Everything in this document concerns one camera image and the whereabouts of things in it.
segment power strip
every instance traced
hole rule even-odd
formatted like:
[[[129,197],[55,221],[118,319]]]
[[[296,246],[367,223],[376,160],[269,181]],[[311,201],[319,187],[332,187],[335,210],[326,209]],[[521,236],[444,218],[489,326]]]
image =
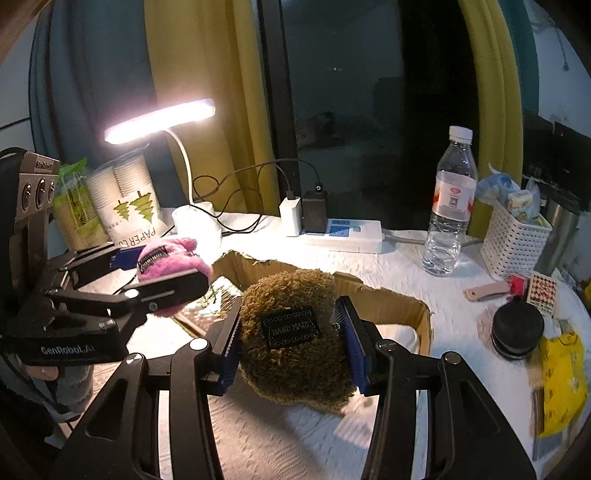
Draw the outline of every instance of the power strip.
[[[378,220],[329,218],[325,233],[302,233],[297,240],[336,252],[378,254],[382,251],[382,224]]]

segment white lamp arm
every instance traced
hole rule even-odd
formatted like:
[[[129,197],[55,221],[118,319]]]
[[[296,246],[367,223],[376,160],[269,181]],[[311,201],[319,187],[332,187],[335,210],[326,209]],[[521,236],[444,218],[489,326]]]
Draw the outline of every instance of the white lamp arm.
[[[189,157],[187,156],[187,151],[181,142],[181,139],[178,137],[176,133],[174,133],[171,129],[165,128],[165,132],[168,132],[172,138],[174,138],[179,148],[181,149],[181,153],[183,154],[183,158],[185,160],[185,167],[187,167],[187,186],[189,187],[189,205],[194,205],[193,202],[193,176],[191,175],[191,165],[189,164]]]

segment green tree logo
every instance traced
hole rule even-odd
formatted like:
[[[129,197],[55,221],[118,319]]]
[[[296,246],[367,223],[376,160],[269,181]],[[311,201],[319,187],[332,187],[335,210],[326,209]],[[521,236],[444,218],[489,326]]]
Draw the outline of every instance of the green tree logo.
[[[128,202],[121,203],[121,201],[119,201],[119,205],[117,205],[116,207],[114,207],[113,210],[116,210],[117,213],[119,214],[119,216],[122,219],[129,220],[129,207],[128,207],[128,205],[129,205]]]
[[[133,205],[142,217],[144,217],[147,221],[152,223],[152,216],[154,215],[154,209],[152,206],[152,200],[150,199],[149,192],[146,193],[146,195],[142,195],[138,191],[138,198],[136,198],[133,202],[131,202],[130,205]]]

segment bottle label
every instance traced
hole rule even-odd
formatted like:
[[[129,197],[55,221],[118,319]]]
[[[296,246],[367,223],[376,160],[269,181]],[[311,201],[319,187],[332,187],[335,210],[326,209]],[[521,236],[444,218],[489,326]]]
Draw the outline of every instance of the bottle label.
[[[433,212],[450,220],[467,222],[472,214],[475,192],[476,180],[458,173],[440,171],[433,195]]]

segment pink fuzzy fabric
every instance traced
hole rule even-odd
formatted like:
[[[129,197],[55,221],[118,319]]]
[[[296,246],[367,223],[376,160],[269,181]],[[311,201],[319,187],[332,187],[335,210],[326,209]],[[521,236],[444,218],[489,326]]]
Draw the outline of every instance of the pink fuzzy fabric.
[[[138,280],[160,278],[171,273],[178,273],[192,268],[196,268],[206,275],[208,280],[211,280],[213,269],[200,256],[193,253],[196,247],[197,242],[193,238],[166,237],[150,241],[138,258]],[[146,263],[147,266],[142,273],[140,271],[142,260],[154,254],[157,254],[157,256],[154,257],[154,260]],[[159,310],[156,312],[156,315],[159,317],[170,317],[180,312],[185,305]]]

